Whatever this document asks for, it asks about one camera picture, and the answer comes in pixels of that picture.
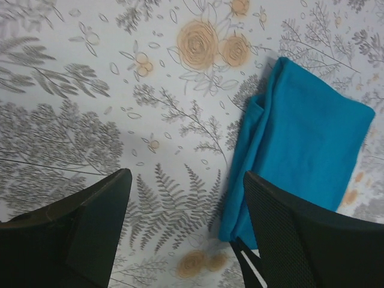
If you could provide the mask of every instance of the orange rose print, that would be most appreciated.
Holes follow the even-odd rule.
[[[250,7],[250,0],[233,0],[232,12],[236,15],[245,15]]]
[[[224,61],[232,67],[241,66],[250,53],[248,41],[243,35],[229,37],[220,44],[220,48]]]
[[[196,276],[205,265],[205,253],[201,250],[194,250],[185,255],[176,270],[180,278],[191,278]]]
[[[355,178],[355,182],[358,183],[361,181],[361,179],[364,177],[364,172],[359,172],[357,175],[356,175],[356,178]]]
[[[214,63],[218,38],[210,23],[192,21],[186,24],[177,38],[181,60],[189,67],[204,70]]]
[[[219,271],[221,268],[225,266],[227,262],[227,256],[225,254],[218,254],[210,258],[207,263],[206,267],[212,271]]]
[[[358,191],[356,189],[353,189],[352,191],[347,190],[343,198],[343,204],[351,205],[356,200],[357,197],[358,197]]]

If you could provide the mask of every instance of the gray leaf print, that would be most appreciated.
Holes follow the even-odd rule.
[[[376,89],[373,92],[367,92],[361,99],[365,105],[372,107],[374,110],[378,111],[382,107],[384,102],[384,97],[381,97],[380,92]]]
[[[343,94],[350,88],[352,85],[352,79],[356,73],[353,73],[351,76],[346,76],[343,78],[336,78],[331,82],[331,86],[339,93]]]
[[[351,45],[339,36],[334,42],[329,29],[330,19],[327,6],[323,2],[315,2],[310,10],[312,22],[306,24],[304,36],[295,19],[283,21],[284,34],[281,36],[279,53],[288,57],[321,79],[335,77],[341,67],[356,71],[350,64],[353,57]],[[347,56],[347,63],[340,60]]]
[[[368,37],[368,32],[363,29],[356,32],[352,39],[359,46],[360,54],[368,56],[368,62],[374,68],[384,63],[384,43],[381,44],[379,33]]]
[[[253,95],[264,93],[266,85],[267,80],[265,78],[259,79],[258,75],[253,74],[241,83],[239,91],[230,100],[237,108],[245,112],[249,99]]]
[[[16,215],[84,189],[85,175],[120,168],[119,137],[114,122],[81,114],[69,100],[58,113],[48,104],[29,112],[0,102],[0,198]]]
[[[356,11],[356,14],[359,13],[364,5],[368,2],[369,0],[348,0],[348,6]],[[334,0],[334,4],[339,4],[341,3],[341,0]]]
[[[210,191],[205,182],[185,165],[190,177],[188,195],[174,179],[163,171],[161,164],[155,168],[155,178],[159,193],[154,193],[139,174],[137,189],[139,202],[128,204],[124,220],[124,233],[131,227],[130,246],[140,239],[140,249],[157,239],[155,253],[169,240],[173,240],[173,249],[177,249],[188,234],[207,226],[210,230],[215,219],[221,215],[224,196],[220,195],[221,172]]]
[[[242,276],[240,264],[237,260],[234,261],[230,267],[225,269],[221,276],[222,279],[218,284],[219,288],[244,287],[244,278]]]
[[[207,138],[207,141],[200,142],[195,151],[211,151],[215,155],[222,155],[226,165],[228,165],[227,158],[223,149],[220,146],[222,132],[221,125],[216,120],[215,116],[210,116],[207,121],[202,119],[203,109],[198,105],[196,100],[191,102],[192,107],[189,112],[185,112],[184,108],[179,107],[179,103],[172,94],[162,88],[160,90],[160,97],[156,97],[155,89],[146,84],[136,85],[133,91],[133,97],[136,103],[140,106],[147,105],[151,107],[158,107],[161,105],[163,108],[168,109],[167,114],[162,114],[163,120],[167,123],[174,123],[178,120],[188,120],[188,125],[181,125],[180,135],[185,137],[189,133],[194,133]]]
[[[27,32],[40,31],[41,26],[46,22],[52,29],[53,25],[48,19],[52,11],[64,21],[61,13],[55,7],[56,1],[31,0],[21,3],[19,1],[2,0],[0,14],[0,36],[1,38],[16,37],[21,28]]]
[[[125,1],[117,0],[119,4],[127,4]],[[137,0],[135,5],[129,6],[123,14],[116,18],[119,28],[124,28],[129,34],[137,30],[139,22],[152,18],[153,6],[159,6],[161,0]]]
[[[129,287],[152,287],[158,280],[159,274],[166,272],[167,265],[168,262],[164,257],[155,256],[149,259],[144,258],[141,263],[130,264],[124,269],[113,272],[111,280]],[[124,279],[117,280],[115,278],[117,275],[123,276]]]
[[[242,124],[242,119],[236,120],[235,122],[232,122],[227,126],[228,134],[226,136],[227,138],[226,145],[227,145],[228,151],[234,150],[236,147],[241,124]]]
[[[384,25],[384,0],[375,0],[376,16],[379,18],[378,22]]]
[[[11,67],[25,67],[31,69],[31,76],[49,94],[68,98],[68,95],[78,95],[79,90],[95,98],[93,93],[109,97],[109,86],[97,79],[95,71],[87,65],[69,64],[64,68],[67,72],[56,72],[41,68],[45,60],[56,60],[44,54],[46,48],[41,45],[25,45],[29,42],[39,41],[35,37],[10,38],[0,41],[0,56],[9,60],[0,59],[0,65],[6,77],[0,77],[0,88],[14,93],[25,93],[20,87],[33,86],[32,78],[27,75],[14,74]]]
[[[373,198],[368,204],[361,204],[353,213],[353,217],[370,222],[382,222],[384,219],[384,197]]]

